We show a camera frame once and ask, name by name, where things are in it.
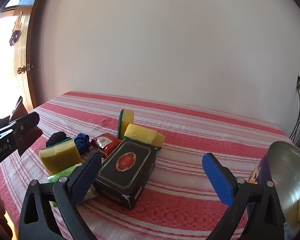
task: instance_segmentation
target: silver bolt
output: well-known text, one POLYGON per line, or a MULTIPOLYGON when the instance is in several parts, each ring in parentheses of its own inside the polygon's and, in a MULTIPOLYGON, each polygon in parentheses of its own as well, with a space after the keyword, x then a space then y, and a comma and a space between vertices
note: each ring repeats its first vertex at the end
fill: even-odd
POLYGON ((246 180, 244 178, 237 177, 237 182, 240 184, 244 184, 246 182, 246 180))
POLYGON ((31 185, 31 186, 34 186, 34 185, 36 185, 36 184, 37 184, 37 181, 36 181, 35 179, 30 181, 30 185, 31 185))
POLYGON ((269 187, 273 187, 274 186, 274 184, 273 184, 273 182, 272 181, 267 181, 267 185, 269 186, 269 187))
POLYGON ((59 182, 64 183, 64 182, 67 181, 67 179, 68 179, 67 176, 62 176, 62 177, 59 178, 59 182))

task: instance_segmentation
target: door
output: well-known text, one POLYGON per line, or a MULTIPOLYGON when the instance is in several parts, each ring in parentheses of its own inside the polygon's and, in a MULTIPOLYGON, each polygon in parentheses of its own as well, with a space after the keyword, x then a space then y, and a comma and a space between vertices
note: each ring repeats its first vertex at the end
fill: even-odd
POLYGON ((11 0, 0 14, 0 118, 11 114, 20 96, 28 111, 37 106, 31 80, 37 66, 30 57, 37 3, 11 0))

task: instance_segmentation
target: red emblem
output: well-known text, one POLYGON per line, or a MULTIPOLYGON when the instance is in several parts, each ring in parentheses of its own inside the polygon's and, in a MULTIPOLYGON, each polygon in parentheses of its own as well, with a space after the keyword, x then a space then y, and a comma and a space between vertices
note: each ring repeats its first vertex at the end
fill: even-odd
POLYGON ((133 152, 128 152, 118 158, 115 167, 118 171, 127 171, 136 163, 136 160, 136 154, 133 152))

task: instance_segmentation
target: red and white tablecloth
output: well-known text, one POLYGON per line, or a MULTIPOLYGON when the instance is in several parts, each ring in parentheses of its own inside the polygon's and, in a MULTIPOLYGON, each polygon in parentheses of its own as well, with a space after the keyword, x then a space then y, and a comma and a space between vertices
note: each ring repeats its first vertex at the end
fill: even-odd
MULTIPOLYGON (((235 176, 248 179, 274 141, 290 142, 275 125, 241 116, 189 106, 134 98, 68 92, 35 109, 43 135, 20 158, 16 152, 0 164, 0 192, 7 212, 18 226, 26 189, 32 179, 46 183, 48 172, 39 150, 57 131, 74 138, 116 134, 121 109, 134 111, 136 124, 166 136, 155 169, 135 208, 127 210, 99 196, 77 206, 100 240, 205 239, 226 206, 202 170, 203 154, 212 152, 235 176)), ((63 236, 71 236, 58 209, 53 209, 63 236)), ((233 238, 246 223, 242 218, 233 238)))

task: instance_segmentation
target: door knob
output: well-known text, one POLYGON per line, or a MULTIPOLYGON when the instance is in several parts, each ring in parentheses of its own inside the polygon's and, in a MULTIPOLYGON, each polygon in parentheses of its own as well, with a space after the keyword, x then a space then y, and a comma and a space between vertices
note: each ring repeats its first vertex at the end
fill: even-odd
POLYGON ((21 74, 22 72, 24 73, 24 72, 26 71, 25 65, 23 65, 22 67, 19 67, 19 68, 17 69, 17 71, 18 71, 18 74, 21 74))

